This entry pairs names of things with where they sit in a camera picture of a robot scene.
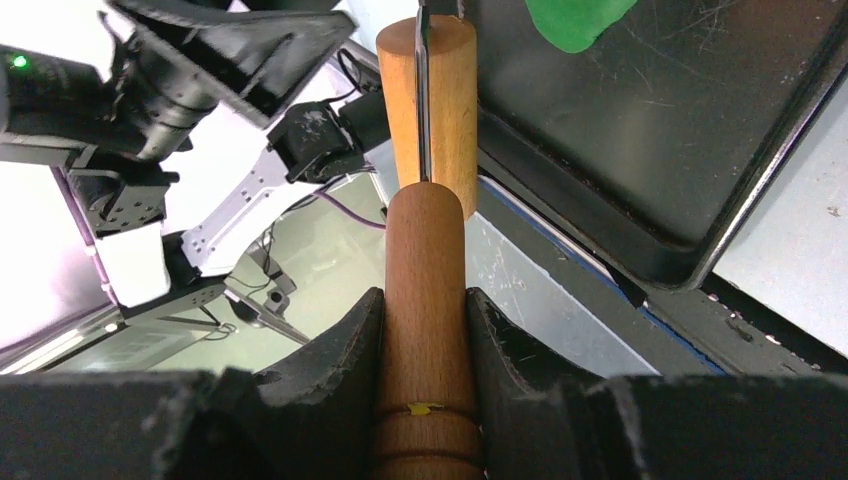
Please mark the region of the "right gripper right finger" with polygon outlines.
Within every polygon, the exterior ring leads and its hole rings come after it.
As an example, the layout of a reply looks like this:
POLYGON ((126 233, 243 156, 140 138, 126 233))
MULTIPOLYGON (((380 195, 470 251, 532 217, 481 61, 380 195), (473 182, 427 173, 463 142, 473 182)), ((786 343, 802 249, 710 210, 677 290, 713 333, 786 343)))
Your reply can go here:
POLYGON ((479 288, 467 325, 492 479, 843 479, 843 375, 602 378, 479 288))

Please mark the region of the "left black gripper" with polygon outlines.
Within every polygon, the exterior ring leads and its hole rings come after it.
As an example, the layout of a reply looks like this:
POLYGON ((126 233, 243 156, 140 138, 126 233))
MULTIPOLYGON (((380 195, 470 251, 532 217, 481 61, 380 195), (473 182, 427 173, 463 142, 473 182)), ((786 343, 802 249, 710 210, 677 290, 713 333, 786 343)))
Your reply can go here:
POLYGON ((275 122, 354 32, 343 11, 229 12, 186 1, 111 1, 149 50, 256 127, 275 122))

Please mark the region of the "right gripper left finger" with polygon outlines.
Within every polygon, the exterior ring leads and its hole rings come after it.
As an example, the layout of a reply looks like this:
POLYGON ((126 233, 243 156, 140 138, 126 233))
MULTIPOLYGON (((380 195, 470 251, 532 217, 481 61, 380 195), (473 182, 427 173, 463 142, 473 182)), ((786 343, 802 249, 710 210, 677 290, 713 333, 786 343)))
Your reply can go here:
POLYGON ((252 373, 41 373, 1 380, 5 479, 363 479, 384 294, 252 373))

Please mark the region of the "wooden dough roller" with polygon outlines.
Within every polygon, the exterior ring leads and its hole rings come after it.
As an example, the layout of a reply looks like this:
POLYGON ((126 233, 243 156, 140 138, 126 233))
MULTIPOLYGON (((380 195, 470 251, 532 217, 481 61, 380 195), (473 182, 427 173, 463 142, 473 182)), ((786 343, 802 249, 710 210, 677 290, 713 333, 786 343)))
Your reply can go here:
POLYGON ((376 47, 399 190, 386 223, 373 479, 484 475, 466 327, 465 223, 477 205, 474 27, 421 2, 376 47))

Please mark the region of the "black plastic tray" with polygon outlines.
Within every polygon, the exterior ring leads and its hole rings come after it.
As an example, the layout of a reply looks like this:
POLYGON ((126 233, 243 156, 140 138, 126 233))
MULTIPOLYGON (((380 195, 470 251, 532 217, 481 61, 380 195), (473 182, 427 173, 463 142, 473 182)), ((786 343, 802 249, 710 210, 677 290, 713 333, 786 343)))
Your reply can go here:
POLYGON ((588 49, 467 1, 480 165, 643 285, 696 288, 847 69, 843 1, 639 1, 588 49))

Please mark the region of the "green dough piece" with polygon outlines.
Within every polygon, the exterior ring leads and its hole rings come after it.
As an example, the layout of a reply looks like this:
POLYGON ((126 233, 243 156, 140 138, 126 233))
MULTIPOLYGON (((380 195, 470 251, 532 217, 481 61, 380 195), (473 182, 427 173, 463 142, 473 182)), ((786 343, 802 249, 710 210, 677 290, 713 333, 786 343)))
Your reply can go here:
POLYGON ((568 54, 587 50, 611 25, 621 20, 637 0, 526 0, 538 33, 568 54))

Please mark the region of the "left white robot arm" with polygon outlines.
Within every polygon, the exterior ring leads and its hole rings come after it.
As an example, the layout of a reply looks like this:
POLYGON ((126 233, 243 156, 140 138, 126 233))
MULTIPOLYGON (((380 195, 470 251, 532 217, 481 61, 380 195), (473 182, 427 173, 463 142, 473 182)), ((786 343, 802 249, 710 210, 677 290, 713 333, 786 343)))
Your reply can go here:
POLYGON ((111 1, 133 31, 113 36, 111 73, 1 49, 1 158, 49 167, 110 299, 125 318, 197 308, 265 230, 313 197, 312 160, 269 142, 197 225, 163 236, 163 163, 226 105, 258 129, 291 120, 296 96, 355 31, 346 12, 234 12, 226 1, 111 1))

